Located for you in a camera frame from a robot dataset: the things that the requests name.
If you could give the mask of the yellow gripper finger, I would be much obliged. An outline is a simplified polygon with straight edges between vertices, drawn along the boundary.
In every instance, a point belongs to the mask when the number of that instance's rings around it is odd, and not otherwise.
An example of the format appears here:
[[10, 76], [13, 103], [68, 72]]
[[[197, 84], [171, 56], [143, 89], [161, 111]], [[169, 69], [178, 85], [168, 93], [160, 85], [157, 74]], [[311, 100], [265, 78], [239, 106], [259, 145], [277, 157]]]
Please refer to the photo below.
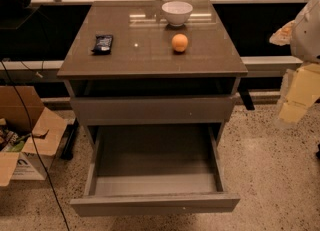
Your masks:
[[289, 21], [281, 28], [279, 28], [275, 33], [273, 33], [269, 39], [269, 42], [274, 45], [284, 46], [289, 45], [292, 37], [292, 29], [295, 21]]
[[320, 65], [303, 65], [297, 70], [288, 69], [283, 77], [278, 118], [285, 123], [295, 124], [320, 98]]

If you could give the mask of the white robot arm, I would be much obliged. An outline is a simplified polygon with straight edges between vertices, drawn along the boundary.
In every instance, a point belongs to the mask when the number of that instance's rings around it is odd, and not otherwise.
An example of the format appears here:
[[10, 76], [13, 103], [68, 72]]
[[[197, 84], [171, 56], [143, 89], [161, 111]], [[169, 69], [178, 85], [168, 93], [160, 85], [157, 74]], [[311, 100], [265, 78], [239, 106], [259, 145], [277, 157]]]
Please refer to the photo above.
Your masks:
[[289, 45], [291, 55], [302, 61], [296, 71], [286, 71], [278, 101], [278, 120], [296, 124], [320, 98], [320, 0], [310, 0], [269, 42]]

